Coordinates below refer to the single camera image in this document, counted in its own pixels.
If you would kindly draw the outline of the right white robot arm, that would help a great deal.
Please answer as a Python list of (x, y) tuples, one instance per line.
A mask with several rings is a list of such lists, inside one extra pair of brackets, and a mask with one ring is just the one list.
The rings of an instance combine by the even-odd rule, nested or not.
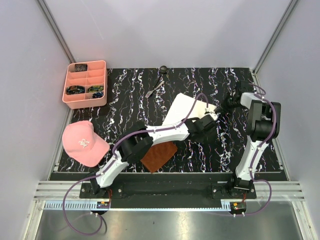
[(242, 198), (253, 188), (255, 171), (265, 149), (280, 132), (281, 109), (279, 102), (265, 99), (266, 92), (253, 90), (253, 83), (240, 81), (215, 109), (216, 114), (228, 114), (235, 108), (248, 109), (246, 122), (247, 144), (231, 179), (223, 192), (231, 198)]

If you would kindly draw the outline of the white cloth napkin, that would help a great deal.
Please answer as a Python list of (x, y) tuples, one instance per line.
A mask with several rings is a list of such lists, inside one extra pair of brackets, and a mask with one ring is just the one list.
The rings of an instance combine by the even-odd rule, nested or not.
[[(205, 108), (210, 108), (211, 111), (216, 109), (213, 104), (207, 104), (205, 99), (199, 97), (195, 99), (183, 93), (179, 93), (172, 102), (161, 128), (177, 129), (178, 125), (188, 116), (188, 119), (199, 118), (205, 116)], [(184, 122), (178, 129), (186, 128), (187, 121)]]

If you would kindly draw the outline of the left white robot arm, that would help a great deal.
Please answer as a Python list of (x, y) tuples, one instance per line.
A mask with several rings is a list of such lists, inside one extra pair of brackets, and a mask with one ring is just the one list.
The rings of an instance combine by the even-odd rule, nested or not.
[(201, 118), (184, 118), (162, 126), (147, 126), (138, 122), (120, 137), (110, 160), (90, 179), (90, 192), (97, 198), (103, 198), (117, 175), (129, 164), (141, 161), (152, 146), (184, 140), (205, 143), (216, 136), (217, 124), (210, 114)]

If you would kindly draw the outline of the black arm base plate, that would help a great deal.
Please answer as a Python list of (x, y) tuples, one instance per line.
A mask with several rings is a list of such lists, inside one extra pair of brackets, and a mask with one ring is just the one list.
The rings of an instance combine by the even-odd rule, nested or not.
[(97, 181), (82, 183), (82, 199), (111, 198), (113, 209), (219, 208), (222, 200), (255, 200), (256, 189), (246, 195), (228, 193), (231, 173), (120, 173), (112, 185), (100, 188)]

